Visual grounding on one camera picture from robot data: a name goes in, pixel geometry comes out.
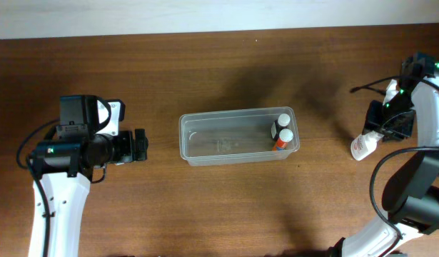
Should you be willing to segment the white pump bottle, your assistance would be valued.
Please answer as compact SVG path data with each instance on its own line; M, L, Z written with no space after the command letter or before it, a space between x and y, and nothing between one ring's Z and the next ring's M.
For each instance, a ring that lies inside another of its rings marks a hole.
M361 161L376 150L379 140L384 137L383 134L371 131L365 134L360 134L355 138L351 145L350 151L352 157L356 161Z

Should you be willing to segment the dark bottle white cap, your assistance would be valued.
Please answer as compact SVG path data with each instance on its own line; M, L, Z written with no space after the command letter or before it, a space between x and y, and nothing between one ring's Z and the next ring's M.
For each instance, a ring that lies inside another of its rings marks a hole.
M281 114L273 123L271 127L271 138L277 141L281 130L286 129L291 121L288 114Z

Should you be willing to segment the orange glue stick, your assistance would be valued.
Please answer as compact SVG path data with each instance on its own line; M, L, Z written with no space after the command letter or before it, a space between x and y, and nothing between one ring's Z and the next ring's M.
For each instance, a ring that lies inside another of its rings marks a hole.
M293 140L293 132L288 128L282 129L279 133L279 137L275 142L272 150L273 151L285 150L288 143L291 142L292 140Z

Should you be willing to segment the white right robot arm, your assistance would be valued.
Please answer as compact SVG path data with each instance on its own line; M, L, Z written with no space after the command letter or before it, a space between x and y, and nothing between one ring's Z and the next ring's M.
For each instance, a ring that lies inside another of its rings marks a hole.
M379 140L401 141L418 133L418 145L383 157L370 177L370 202L377 216L360 232L342 238L327 256L391 256L402 244L439 230L439 62L418 54L389 78L382 102L370 103L363 128L350 145L363 160ZM375 201L375 180L386 161L403 153L412 157L388 180L382 204Z

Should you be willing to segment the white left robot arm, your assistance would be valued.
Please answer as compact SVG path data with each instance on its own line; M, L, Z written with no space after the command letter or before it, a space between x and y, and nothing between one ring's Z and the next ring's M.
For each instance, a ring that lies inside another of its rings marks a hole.
M34 180L30 256L77 256L84 206L95 183L94 169L148 157L143 129L70 138L55 137L57 132L52 126L26 157Z

